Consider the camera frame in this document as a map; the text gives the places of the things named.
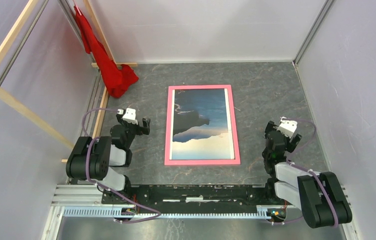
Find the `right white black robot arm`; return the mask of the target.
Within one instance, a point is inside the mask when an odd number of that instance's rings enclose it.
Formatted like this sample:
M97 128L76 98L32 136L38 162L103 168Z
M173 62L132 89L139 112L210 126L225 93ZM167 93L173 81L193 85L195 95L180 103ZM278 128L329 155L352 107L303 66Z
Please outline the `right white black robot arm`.
M301 149L299 122L282 117L278 123L269 121L266 125L262 152L265 171L270 175L264 191L266 201L291 203L313 229L351 223L353 213L336 174L314 171L291 160Z

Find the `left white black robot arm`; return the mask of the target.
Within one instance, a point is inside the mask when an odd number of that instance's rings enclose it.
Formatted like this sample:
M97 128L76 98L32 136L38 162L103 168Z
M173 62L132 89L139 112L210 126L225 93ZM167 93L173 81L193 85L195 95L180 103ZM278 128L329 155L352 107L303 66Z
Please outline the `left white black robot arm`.
M114 190L114 197L121 204L132 200L133 190L127 176L115 168L128 167L132 160L130 146L136 136L150 134L149 118L137 118L134 109L120 109L118 121L110 129L109 136L94 140L90 136L78 138L67 162L66 174L78 181L94 181L107 192Z

